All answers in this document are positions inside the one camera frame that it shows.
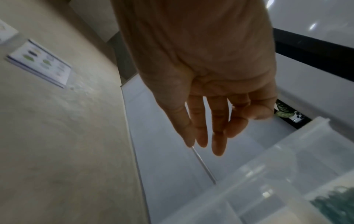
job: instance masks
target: beige countertop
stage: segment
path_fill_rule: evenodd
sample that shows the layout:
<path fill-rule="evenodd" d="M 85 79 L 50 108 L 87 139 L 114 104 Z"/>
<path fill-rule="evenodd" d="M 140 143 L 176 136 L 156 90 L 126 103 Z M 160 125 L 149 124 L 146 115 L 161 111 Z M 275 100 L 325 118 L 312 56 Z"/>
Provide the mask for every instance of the beige countertop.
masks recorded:
<path fill-rule="evenodd" d="M 0 59 L 0 223 L 147 223 L 113 51 L 65 1 L 0 0 L 73 72 L 59 88 Z"/>

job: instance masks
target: transparent plastic box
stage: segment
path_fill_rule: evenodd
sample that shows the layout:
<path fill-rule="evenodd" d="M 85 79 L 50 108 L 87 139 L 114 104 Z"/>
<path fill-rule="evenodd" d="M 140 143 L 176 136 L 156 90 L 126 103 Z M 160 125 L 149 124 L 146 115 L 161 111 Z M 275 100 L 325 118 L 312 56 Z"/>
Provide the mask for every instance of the transparent plastic box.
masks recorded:
<path fill-rule="evenodd" d="M 354 143 L 316 118 L 161 224 L 330 224 L 309 200 L 354 186 Z"/>

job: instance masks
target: clear plastic container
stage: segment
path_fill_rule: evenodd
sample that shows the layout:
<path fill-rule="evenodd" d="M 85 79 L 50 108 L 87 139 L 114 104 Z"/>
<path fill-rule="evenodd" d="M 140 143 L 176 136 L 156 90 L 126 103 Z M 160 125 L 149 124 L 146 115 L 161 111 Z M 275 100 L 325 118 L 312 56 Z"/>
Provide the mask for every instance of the clear plastic container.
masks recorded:
<path fill-rule="evenodd" d="M 318 117 L 161 224 L 329 224 L 308 200 L 353 186 L 353 161 L 354 144 Z"/>

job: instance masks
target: hand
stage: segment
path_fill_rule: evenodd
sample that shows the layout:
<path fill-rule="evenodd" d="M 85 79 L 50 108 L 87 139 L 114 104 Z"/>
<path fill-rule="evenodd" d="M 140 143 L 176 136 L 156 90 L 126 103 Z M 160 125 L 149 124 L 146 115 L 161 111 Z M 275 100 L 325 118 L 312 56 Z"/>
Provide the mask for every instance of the hand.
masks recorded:
<path fill-rule="evenodd" d="M 203 96 L 212 112 L 215 155 L 224 153 L 227 138 L 249 119 L 273 115 L 275 50 L 262 0 L 112 4 L 141 78 L 188 147 L 195 140 L 208 144 Z"/>

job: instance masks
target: human skin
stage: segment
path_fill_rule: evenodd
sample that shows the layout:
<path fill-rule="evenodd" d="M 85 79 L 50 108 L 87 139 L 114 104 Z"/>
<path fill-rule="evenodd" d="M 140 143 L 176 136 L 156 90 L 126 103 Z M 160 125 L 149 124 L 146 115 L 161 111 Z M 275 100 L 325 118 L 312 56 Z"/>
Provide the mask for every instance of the human skin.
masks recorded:
<path fill-rule="evenodd" d="M 275 48 L 262 0 L 111 2 L 142 80 L 188 147 L 208 144 L 203 97 L 218 156 L 249 119 L 273 115 Z"/>

